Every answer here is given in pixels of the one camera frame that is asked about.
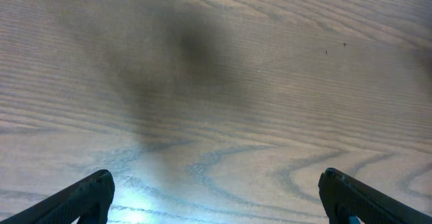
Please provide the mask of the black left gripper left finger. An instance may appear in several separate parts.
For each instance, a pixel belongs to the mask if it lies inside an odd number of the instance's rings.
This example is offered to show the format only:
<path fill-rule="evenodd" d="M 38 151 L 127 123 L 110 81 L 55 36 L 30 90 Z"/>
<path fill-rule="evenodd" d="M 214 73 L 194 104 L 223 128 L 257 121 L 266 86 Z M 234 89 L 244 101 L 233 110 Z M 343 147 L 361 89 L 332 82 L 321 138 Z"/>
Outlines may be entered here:
<path fill-rule="evenodd" d="M 111 172 L 101 169 L 1 224 L 106 224 L 114 192 Z"/>

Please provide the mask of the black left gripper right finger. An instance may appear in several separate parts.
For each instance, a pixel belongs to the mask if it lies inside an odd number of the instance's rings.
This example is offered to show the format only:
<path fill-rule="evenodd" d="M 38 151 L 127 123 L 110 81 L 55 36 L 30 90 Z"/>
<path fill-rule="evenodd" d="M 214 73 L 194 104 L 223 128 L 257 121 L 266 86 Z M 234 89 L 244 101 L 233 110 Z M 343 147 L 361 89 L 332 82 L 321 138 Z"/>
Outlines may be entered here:
<path fill-rule="evenodd" d="M 335 169 L 320 176 L 319 196 L 330 224 L 429 224 L 431 217 Z"/>

